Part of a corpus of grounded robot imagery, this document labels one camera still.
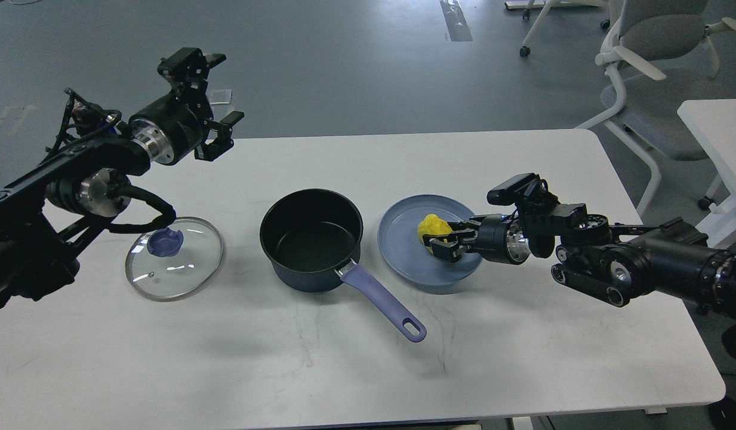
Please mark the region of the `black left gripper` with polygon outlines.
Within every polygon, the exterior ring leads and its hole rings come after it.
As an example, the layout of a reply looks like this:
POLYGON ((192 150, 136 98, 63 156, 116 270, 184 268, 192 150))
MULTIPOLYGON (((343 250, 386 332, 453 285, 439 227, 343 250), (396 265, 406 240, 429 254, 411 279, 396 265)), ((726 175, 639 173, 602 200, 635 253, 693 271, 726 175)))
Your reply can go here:
POLYGON ((131 138, 152 162, 174 165, 191 152, 212 162, 234 147, 232 130, 245 112, 231 111, 217 122, 206 95, 210 70, 226 60, 225 54, 204 54, 197 47, 182 47, 161 59, 157 72, 169 83, 170 93, 128 120, 131 138), (217 136, 208 142, 210 131, 217 136))

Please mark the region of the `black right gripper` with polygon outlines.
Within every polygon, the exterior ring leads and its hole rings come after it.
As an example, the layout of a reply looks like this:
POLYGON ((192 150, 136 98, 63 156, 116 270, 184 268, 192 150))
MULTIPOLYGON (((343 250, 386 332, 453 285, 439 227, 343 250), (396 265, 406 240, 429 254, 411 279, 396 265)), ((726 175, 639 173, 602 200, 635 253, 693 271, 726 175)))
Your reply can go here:
POLYGON ((422 242, 437 259, 458 262, 471 251, 490 262, 518 266, 531 255, 528 239, 515 215, 493 213, 458 222, 447 222, 448 234, 424 234, 422 242))

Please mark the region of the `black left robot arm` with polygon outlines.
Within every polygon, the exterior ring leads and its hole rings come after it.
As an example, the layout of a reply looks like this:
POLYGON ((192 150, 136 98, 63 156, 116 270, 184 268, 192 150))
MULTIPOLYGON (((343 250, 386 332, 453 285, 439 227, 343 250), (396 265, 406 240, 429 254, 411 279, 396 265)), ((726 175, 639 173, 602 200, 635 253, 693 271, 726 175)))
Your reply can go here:
POLYGON ((144 234, 174 223, 174 207, 130 177, 154 163, 171 166, 188 154, 214 161, 231 150, 244 113, 216 120, 207 95, 210 71, 225 60, 197 47, 163 58, 158 73, 169 92, 127 121, 66 89, 45 158, 0 188, 0 309, 12 297, 41 300, 73 283, 78 256, 104 231, 144 234))

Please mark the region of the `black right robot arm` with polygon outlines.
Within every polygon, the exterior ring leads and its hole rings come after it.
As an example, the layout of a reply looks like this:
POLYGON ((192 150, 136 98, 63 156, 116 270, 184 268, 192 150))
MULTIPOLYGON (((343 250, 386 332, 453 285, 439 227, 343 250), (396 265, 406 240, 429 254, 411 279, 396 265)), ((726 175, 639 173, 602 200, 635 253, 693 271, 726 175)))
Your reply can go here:
POLYGON ((734 320, 720 339, 736 359, 736 251, 708 247, 708 236, 679 217, 658 226, 610 223, 585 204, 562 204, 536 173, 500 183, 487 200, 515 211, 452 222, 450 232, 422 234, 423 245, 447 262, 466 253, 515 266, 556 256, 557 283, 617 308, 653 291, 687 300, 701 315, 734 320))

